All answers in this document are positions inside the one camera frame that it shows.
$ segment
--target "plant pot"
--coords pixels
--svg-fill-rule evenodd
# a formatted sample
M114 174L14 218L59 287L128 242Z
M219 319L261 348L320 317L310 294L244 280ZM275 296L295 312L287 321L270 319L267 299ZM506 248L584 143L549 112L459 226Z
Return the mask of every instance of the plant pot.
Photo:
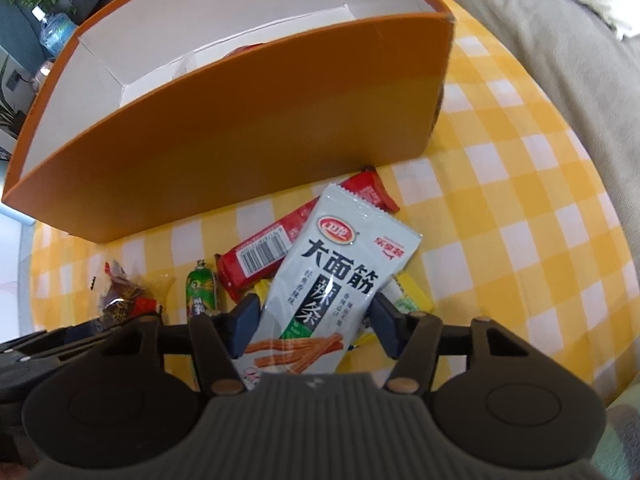
M22 129L22 125L24 124L24 120L27 118L27 114L23 111L18 110L15 115L15 119L9 126L9 131L16 136L20 134L20 130Z

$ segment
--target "barcode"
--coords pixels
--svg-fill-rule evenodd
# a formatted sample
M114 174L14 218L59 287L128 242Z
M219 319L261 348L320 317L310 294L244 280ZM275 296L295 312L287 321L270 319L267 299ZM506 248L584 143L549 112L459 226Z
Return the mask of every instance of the barcode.
M273 262L283 258L291 248L291 241L281 225L236 252L242 272L253 276Z

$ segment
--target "open box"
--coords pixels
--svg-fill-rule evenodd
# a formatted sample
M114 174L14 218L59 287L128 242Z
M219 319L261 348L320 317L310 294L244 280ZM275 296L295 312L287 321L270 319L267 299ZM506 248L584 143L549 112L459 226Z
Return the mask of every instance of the open box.
M2 200L107 242L419 156L453 21L440 0L115 0L56 61Z

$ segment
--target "yellow and white tablecloth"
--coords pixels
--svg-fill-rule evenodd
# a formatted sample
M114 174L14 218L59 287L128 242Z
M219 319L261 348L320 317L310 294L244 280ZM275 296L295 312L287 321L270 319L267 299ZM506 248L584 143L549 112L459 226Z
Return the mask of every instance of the yellow and white tablecloth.
M610 397L638 368L640 333L636 270L616 213L576 135L532 78L475 19L446 2L458 25L433 137L421 158L379 168L401 205L398 218L423 236L408 271L446 323L491 316ZM185 322L184 283L196 260L212 262L325 184L106 246L39 224L34 323L50 329L95 316L89 286L111 258L148 282L170 276L167 321ZM373 346L351 352L346 368L391 365ZM458 357L442 359L438 379L463 367ZM177 360L168 368L191 375Z

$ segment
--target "white snack package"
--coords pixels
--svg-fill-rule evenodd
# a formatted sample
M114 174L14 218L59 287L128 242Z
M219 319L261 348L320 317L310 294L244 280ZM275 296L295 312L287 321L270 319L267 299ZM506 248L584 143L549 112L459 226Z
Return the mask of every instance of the white snack package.
M271 283L258 329L235 361L249 389L262 372L331 373L373 296L420 235L343 188L327 186Z

